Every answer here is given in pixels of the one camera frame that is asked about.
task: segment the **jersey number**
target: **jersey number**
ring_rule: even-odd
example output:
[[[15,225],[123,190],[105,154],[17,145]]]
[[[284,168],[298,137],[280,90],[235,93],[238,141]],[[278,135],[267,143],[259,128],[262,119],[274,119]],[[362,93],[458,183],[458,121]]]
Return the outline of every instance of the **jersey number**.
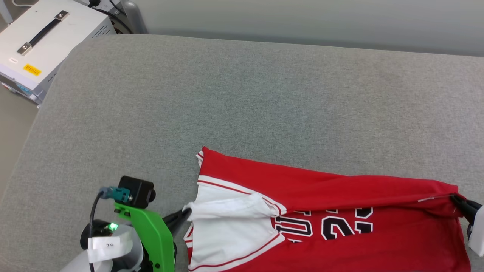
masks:
[[[338,210],[326,210],[329,213],[338,214]],[[311,212],[300,212],[304,215],[311,216]],[[358,219],[368,219],[373,214],[373,208],[360,208],[355,209],[355,217]],[[295,227],[283,227],[281,223],[285,223],[287,225],[293,225]],[[310,237],[313,235],[313,230],[311,227],[311,222],[309,220],[303,220],[298,218],[290,218],[290,217],[283,217],[279,216],[275,218],[275,229],[279,232],[291,233],[300,236]],[[355,234],[355,231],[358,233],[369,233],[373,231],[373,223],[365,222],[365,221],[357,221],[355,220],[354,227],[351,227],[343,217],[329,215],[324,217],[321,220],[321,235],[324,239],[336,239],[338,237],[338,232],[335,230],[338,229],[339,233],[343,236],[348,236]]]

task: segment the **gray wall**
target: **gray wall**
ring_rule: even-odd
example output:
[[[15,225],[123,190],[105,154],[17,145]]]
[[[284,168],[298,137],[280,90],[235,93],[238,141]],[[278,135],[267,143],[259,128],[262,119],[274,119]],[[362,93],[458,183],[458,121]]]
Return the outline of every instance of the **gray wall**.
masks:
[[[484,56],[480,0],[132,0],[150,33]]]

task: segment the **handle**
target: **handle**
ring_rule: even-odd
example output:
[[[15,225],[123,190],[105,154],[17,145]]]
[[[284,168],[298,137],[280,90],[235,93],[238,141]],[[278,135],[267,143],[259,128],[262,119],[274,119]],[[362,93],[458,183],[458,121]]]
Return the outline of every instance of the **handle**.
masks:
[[[35,37],[33,37],[30,42],[24,43],[24,45],[22,45],[22,47],[17,50],[17,53],[25,56],[27,53],[30,52],[30,50],[32,50],[34,45],[36,45],[47,33],[49,33],[49,31],[51,31],[57,24],[62,22],[68,15],[69,13],[67,11],[61,11],[54,17],[54,20],[52,20],[52,22],[50,22],[39,33],[37,33],[37,35],[35,35]]]

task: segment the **black clamp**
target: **black clamp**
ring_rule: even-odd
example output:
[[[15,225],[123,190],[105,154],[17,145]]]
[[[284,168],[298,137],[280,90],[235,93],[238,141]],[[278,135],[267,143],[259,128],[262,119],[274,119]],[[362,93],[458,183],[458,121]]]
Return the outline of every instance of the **black clamp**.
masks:
[[[451,195],[450,198],[451,201],[462,213],[464,218],[469,221],[469,226],[467,227],[467,238],[469,238],[470,233],[472,232],[472,226],[474,225],[474,220],[476,219],[477,210],[482,207],[482,204],[468,199],[465,200],[458,195]]]

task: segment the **green led light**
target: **green led light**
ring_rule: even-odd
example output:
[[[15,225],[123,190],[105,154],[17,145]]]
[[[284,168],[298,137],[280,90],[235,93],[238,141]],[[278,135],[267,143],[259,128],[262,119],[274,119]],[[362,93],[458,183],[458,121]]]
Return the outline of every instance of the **green led light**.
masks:
[[[118,224],[111,223],[111,224],[109,224],[108,228],[109,228],[110,231],[115,231],[118,228]]]

